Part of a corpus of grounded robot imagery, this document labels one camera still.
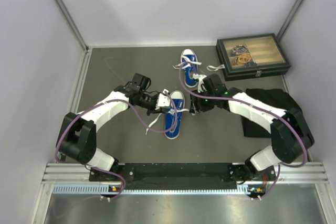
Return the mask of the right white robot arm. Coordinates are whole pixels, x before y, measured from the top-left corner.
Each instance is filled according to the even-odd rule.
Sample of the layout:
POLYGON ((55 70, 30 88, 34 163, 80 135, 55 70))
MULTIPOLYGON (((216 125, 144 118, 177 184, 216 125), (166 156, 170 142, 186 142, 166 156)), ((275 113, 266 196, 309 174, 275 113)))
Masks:
POLYGON ((214 108, 224 109, 261 126, 270 134, 271 144, 247 158, 243 165, 245 178, 258 179, 271 166, 282 164, 294 168, 295 161, 303 156, 314 139, 300 110, 284 110, 253 99, 236 88, 226 88, 217 74, 193 74, 197 90, 190 92, 190 112, 199 114, 214 108))

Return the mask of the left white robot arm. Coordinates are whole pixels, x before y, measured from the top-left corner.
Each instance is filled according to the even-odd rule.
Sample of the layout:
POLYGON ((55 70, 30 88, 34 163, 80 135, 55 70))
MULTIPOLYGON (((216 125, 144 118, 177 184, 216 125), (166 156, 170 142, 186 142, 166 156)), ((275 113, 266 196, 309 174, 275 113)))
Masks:
POLYGON ((97 147, 97 132, 113 117, 136 106, 147 110, 147 114, 168 113, 174 106, 167 90, 150 94, 147 92, 151 79, 135 73, 133 79, 118 86, 93 107, 75 114, 65 115, 58 140, 56 155, 65 155, 76 162, 91 166, 107 180, 114 180, 119 174, 116 158, 97 147))

